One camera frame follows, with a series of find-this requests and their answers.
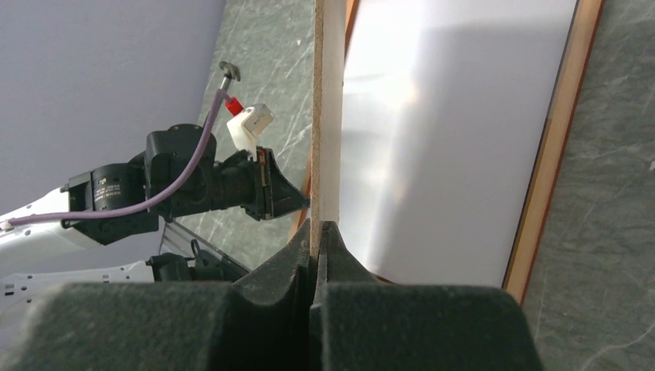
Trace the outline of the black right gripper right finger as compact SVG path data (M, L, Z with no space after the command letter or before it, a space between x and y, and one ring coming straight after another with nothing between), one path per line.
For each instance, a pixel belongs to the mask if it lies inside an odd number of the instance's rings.
M312 370L540 370L518 303L499 288L377 281L321 229L309 314Z

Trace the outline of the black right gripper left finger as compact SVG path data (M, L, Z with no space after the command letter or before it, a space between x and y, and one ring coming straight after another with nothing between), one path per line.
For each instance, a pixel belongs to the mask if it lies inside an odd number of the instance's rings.
M3 370L306 370L310 227L234 283L55 286Z

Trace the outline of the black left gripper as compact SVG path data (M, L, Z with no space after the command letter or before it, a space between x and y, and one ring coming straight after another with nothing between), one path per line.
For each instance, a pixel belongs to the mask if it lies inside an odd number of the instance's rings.
M258 155L260 162L255 162L246 150L240 150L213 165L209 209L240 207L255 220L277 219L308 209L309 197L284 176L273 151L258 147Z

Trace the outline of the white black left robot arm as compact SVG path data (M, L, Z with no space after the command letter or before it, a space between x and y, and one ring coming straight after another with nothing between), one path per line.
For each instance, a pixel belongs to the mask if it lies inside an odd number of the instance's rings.
M105 247L154 232L161 221L234 207L254 220L306 209L310 201L280 171L269 148L214 159L216 140L196 124L151 132L128 162L104 165L1 218L1 327L16 326L41 292L64 283L228 281L246 269L189 241L190 257L165 252L101 269L26 273L34 260Z

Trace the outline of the brown backing board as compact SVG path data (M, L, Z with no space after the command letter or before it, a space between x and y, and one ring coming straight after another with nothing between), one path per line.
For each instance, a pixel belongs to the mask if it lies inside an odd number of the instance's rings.
M318 259L321 229L339 220L346 1L316 1L311 137L310 256Z

